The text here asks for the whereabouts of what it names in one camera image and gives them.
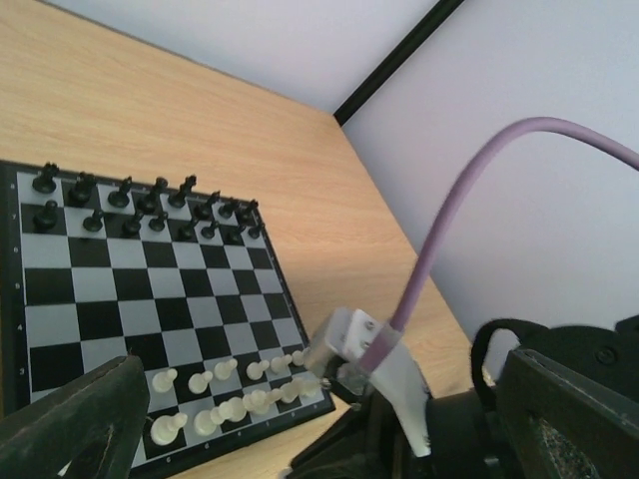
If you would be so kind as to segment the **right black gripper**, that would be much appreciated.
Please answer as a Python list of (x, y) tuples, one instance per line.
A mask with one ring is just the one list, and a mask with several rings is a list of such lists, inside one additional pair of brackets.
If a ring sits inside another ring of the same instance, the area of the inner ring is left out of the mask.
[(473, 385), (434, 396), (399, 344), (365, 395), (334, 392), (349, 410), (291, 462), (291, 478), (527, 478), (500, 416), (500, 377), (512, 350), (531, 349), (638, 402), (638, 320), (613, 329), (549, 328), (494, 319), (470, 349)]

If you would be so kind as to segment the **white knight b1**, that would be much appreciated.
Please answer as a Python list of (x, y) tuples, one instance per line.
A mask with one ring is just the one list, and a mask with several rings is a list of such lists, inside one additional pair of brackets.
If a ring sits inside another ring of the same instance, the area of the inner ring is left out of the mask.
[(162, 415), (157, 418), (150, 430), (151, 440), (158, 446), (166, 446), (176, 440), (178, 433), (187, 424), (189, 416), (186, 413)]

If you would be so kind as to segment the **white bishop c1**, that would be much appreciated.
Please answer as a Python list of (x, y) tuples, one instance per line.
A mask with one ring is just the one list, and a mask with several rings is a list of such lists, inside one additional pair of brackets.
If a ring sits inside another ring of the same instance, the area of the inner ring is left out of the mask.
[(225, 421), (226, 419), (221, 415), (218, 407), (202, 410), (194, 418), (194, 429), (199, 436), (210, 436)]

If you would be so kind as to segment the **white queen piece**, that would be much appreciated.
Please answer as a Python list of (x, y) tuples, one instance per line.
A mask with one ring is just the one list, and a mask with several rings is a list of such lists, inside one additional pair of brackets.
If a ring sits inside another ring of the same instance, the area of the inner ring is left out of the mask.
[(247, 415), (247, 408), (242, 397), (233, 397), (218, 406), (220, 417), (224, 421), (240, 422)]

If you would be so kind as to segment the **white king piece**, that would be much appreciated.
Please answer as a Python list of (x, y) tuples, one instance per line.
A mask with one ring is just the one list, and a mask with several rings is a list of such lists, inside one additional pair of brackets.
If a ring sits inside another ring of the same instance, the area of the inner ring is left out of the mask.
[(261, 389), (256, 389), (245, 394), (242, 398), (242, 402), (248, 412), (259, 415), (266, 414), (272, 405), (270, 394)]

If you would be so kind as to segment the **white pawn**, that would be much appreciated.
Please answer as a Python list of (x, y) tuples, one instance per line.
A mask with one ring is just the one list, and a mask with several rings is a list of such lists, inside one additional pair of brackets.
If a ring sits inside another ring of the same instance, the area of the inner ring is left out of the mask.
[(309, 351), (310, 350), (308, 348), (304, 348), (304, 349), (299, 349), (292, 352), (291, 353), (292, 364), (297, 367), (303, 367), (305, 365), (305, 361)]
[(246, 376), (252, 381), (258, 381), (270, 366), (271, 364), (268, 360), (253, 361), (246, 368)]
[(158, 393), (167, 393), (170, 391), (174, 382), (178, 377), (178, 371), (175, 368), (169, 368), (156, 373), (152, 378), (152, 388)]
[(214, 375), (220, 381), (228, 380), (237, 367), (238, 362), (235, 358), (220, 361), (214, 366)]
[(194, 373), (189, 381), (188, 388), (193, 394), (202, 394), (204, 393), (208, 387), (210, 382), (213, 380), (213, 372), (210, 370), (205, 370), (201, 373)]

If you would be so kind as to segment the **white pawn lowest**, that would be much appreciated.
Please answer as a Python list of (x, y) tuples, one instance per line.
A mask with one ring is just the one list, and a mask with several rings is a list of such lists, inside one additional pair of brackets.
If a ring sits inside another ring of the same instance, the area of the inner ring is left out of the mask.
[(275, 374), (281, 374), (289, 367), (292, 362), (293, 358), (289, 354), (274, 357), (271, 360), (271, 371)]

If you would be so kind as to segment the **black pawn two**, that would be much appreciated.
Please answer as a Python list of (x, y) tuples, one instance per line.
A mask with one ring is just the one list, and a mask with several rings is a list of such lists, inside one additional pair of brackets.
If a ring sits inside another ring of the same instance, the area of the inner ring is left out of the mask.
[(134, 237), (141, 229), (141, 221), (144, 217), (142, 211), (136, 211), (131, 217), (126, 219), (122, 224), (122, 234), (125, 237)]

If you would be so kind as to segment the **black pawn one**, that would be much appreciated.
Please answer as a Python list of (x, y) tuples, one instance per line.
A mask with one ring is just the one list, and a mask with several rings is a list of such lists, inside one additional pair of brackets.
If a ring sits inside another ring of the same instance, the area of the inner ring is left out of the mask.
[(101, 209), (95, 209), (93, 212), (83, 220), (83, 228), (89, 233), (96, 233), (100, 231), (103, 226), (104, 212)]

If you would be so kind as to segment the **black pawn seven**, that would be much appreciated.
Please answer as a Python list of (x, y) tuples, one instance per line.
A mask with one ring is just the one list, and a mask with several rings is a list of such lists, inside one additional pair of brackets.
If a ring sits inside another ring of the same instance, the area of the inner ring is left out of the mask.
[(33, 224), (36, 229), (47, 231), (52, 229), (58, 221), (58, 204), (54, 200), (47, 201), (34, 215)]

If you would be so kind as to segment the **black pawn three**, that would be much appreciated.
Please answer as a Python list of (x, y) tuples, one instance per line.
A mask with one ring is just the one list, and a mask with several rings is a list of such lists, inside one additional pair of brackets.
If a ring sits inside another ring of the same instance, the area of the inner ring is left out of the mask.
[(149, 228), (156, 233), (162, 232), (166, 227), (166, 222), (168, 219), (167, 212), (159, 212), (159, 214), (149, 220)]

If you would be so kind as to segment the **black pawn eight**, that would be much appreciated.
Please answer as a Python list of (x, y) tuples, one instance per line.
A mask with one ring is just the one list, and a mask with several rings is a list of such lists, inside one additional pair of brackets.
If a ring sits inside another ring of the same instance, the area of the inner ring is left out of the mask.
[(196, 235), (195, 228), (199, 221), (200, 220), (198, 218), (192, 217), (186, 224), (181, 225), (178, 229), (179, 240), (191, 240)]

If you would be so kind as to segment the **black pawn four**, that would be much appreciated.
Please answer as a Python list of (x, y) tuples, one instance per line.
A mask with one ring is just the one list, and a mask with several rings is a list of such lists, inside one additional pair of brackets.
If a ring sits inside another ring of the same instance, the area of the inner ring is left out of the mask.
[(208, 226), (204, 226), (201, 229), (201, 236), (204, 239), (210, 240), (216, 236), (216, 231), (219, 227), (219, 222), (216, 220), (212, 220)]

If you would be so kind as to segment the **black pawn five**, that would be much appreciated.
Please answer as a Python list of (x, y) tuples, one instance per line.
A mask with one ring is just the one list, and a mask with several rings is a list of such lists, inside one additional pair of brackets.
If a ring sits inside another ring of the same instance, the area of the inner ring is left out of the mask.
[(244, 226), (220, 225), (220, 231), (224, 244), (244, 245)]

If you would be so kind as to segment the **black pawn six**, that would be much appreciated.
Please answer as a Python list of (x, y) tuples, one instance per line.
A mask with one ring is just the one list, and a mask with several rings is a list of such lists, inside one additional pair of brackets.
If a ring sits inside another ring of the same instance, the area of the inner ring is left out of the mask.
[(248, 236), (253, 240), (258, 240), (264, 235), (265, 224), (258, 223), (248, 228)]

